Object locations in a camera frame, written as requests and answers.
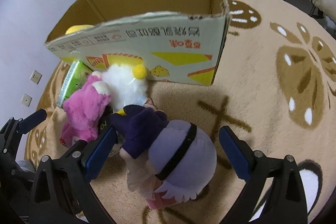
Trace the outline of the beige brown patterned rug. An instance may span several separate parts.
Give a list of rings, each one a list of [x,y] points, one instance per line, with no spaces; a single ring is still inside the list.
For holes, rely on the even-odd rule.
[[[283,0],[228,2],[259,15],[250,28],[228,28],[214,83],[149,84],[149,97],[169,119],[195,123],[215,142],[213,179],[196,200],[150,210],[128,191],[120,156],[109,158],[91,185],[117,223],[219,223],[244,186],[218,142],[224,125],[253,150],[295,158],[303,168],[309,222],[326,207],[335,189],[335,39]],[[59,141],[66,116],[56,97],[68,69],[59,63],[38,104],[48,117],[28,137],[25,159],[34,166],[44,155],[59,158],[66,151]]]

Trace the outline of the pink plastic pack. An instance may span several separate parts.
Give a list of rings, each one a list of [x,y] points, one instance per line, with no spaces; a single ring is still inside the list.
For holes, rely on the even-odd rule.
[[[158,210],[163,209],[168,206],[172,206],[175,204],[178,204],[178,202],[175,200],[174,197],[171,198],[163,198],[163,196],[167,193],[167,191],[164,192],[158,192],[154,193],[152,196],[152,199],[145,199],[147,202],[148,207],[151,210]]]

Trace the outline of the purple plush doll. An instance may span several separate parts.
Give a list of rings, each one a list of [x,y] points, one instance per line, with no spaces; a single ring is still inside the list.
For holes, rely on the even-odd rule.
[[[127,188],[144,199],[167,191],[163,198],[194,200],[213,178],[217,152],[197,125],[138,105],[112,114],[110,123],[125,139],[120,156],[128,169]]]

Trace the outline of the green tissue pack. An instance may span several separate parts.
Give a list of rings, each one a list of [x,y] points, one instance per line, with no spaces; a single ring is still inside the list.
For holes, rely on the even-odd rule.
[[[56,101],[57,107],[62,108],[64,101],[70,98],[75,91],[82,88],[92,72],[92,69],[87,67],[83,62],[74,61],[71,64],[61,86],[60,93]]]

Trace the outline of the open cardboard box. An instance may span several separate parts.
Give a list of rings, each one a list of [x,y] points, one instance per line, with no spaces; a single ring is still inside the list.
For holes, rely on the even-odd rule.
[[[143,64],[154,81],[210,86],[229,22],[226,0],[77,0],[45,45],[98,71]],[[65,34],[82,24],[93,27]]]

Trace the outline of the pink plush bear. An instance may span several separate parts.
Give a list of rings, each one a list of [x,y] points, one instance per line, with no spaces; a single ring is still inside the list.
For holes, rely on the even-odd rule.
[[[94,71],[82,88],[63,103],[67,120],[62,128],[60,143],[70,148],[79,140],[88,143],[96,140],[98,121],[111,98],[112,93],[102,80],[102,73]]]

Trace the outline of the yellow plush toy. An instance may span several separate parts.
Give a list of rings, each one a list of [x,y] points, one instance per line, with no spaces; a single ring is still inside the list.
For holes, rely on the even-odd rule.
[[[86,30],[88,28],[92,28],[93,25],[90,24],[82,24],[82,25],[74,25],[68,28],[65,32],[66,35],[73,34],[75,32],[79,32],[81,30]]]

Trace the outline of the white fluffy plush toy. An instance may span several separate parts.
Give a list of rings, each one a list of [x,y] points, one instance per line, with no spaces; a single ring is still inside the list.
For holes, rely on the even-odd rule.
[[[106,71],[94,71],[93,76],[104,81],[104,87],[95,85],[99,91],[112,95],[109,105],[117,112],[127,105],[143,106],[150,99],[147,96],[147,69],[143,64],[113,64]]]

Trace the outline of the black face product box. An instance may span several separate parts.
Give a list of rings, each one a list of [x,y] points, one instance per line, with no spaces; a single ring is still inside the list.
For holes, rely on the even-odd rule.
[[[113,114],[113,109],[107,106],[98,121],[98,139],[101,140],[105,136],[116,136],[115,129],[110,123],[110,116]]]

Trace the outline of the lower white wall socket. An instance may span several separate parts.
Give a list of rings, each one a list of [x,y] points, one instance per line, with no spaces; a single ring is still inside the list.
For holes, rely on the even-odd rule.
[[[21,100],[21,103],[26,106],[26,107],[30,107],[30,104],[31,104],[31,101],[32,101],[32,97],[29,96],[28,94],[23,94],[22,96],[22,100]]]

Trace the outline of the upper white wall socket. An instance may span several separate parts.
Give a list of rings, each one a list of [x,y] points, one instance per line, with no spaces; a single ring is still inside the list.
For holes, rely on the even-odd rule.
[[[35,84],[39,84],[39,82],[41,81],[42,79],[42,74],[39,73],[38,71],[34,70],[31,77],[30,77],[30,80],[35,83]]]

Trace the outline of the white wall socket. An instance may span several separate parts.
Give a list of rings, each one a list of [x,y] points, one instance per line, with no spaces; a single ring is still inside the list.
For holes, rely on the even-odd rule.
[[[29,96],[28,94],[23,94],[22,96],[22,100],[21,100],[21,103],[26,106],[26,107],[30,107],[30,104],[31,104],[31,101],[32,101],[32,97]]]
[[[35,84],[39,84],[39,82],[41,81],[42,79],[42,74],[39,73],[38,71],[34,70],[31,77],[30,77],[30,80],[35,83]]]

